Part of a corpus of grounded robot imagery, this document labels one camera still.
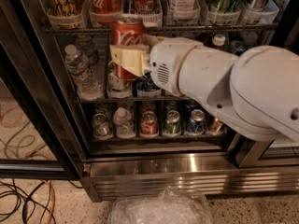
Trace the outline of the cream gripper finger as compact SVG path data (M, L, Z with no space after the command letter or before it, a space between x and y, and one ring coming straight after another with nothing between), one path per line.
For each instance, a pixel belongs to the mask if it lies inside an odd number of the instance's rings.
M144 34L144 45L148 45L150 48L154 47L158 43L165 40L164 36L148 35Z
M150 71L148 45L111 45L110 54L117 77L142 77Z

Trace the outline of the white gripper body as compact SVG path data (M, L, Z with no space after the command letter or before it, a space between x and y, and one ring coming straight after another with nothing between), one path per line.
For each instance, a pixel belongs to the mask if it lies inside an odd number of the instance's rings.
M154 84L174 96L180 96L180 68L188 54L199 45L201 42L185 37L167 38L156 44L149 55L150 75Z

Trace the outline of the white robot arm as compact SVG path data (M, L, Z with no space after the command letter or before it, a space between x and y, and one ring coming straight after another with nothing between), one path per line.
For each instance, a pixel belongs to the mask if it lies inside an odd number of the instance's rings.
M299 57L260 46L236 56L185 37L148 36L145 45L112 45L112 61L174 96L196 100L228 127L255 141L283 133L299 140Z

